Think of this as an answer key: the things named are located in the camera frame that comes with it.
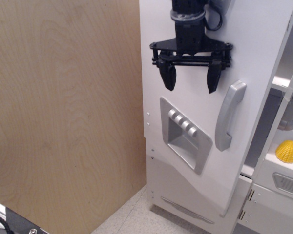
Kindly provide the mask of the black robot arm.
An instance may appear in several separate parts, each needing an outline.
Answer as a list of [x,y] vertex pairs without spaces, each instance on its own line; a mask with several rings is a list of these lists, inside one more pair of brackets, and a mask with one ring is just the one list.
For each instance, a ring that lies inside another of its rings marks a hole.
[[[208,5],[219,15],[217,26],[211,28],[206,19]],[[159,68],[165,87],[172,91],[176,84],[176,66],[204,66],[208,68],[209,93],[216,91],[221,72],[231,66],[230,51],[233,45],[209,38],[205,31],[222,27],[220,9],[210,0],[174,0],[171,19],[175,22],[173,39],[154,42],[152,63]]]

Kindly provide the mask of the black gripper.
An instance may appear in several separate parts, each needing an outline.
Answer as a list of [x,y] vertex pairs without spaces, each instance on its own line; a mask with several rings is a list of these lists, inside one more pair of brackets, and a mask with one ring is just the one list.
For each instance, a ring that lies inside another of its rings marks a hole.
[[176,84],[175,66],[208,67],[209,93],[216,91],[222,69],[231,67],[230,51],[233,45],[209,38],[205,25],[175,24],[176,37],[154,42],[152,64],[158,66],[165,87],[173,91]]

